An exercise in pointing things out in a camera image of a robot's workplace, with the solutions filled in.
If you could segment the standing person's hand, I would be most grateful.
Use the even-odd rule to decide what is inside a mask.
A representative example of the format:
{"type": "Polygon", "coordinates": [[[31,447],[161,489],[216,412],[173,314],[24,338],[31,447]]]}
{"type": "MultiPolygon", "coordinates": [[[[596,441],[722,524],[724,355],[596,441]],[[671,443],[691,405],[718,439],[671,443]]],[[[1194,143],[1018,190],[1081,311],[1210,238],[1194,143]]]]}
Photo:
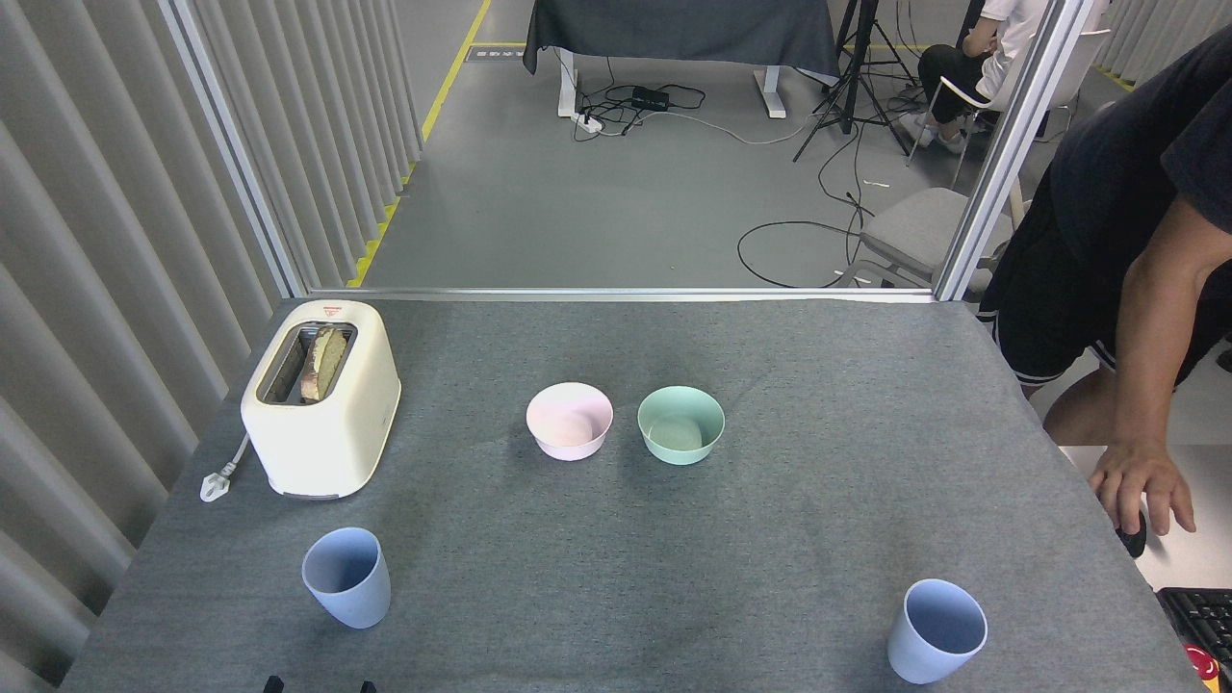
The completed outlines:
{"type": "Polygon", "coordinates": [[[1156,535],[1165,536],[1174,523],[1198,531],[1193,491],[1161,440],[1112,441],[1096,459],[1088,483],[1115,529],[1127,535],[1143,530],[1143,503],[1145,522],[1156,535]]]}

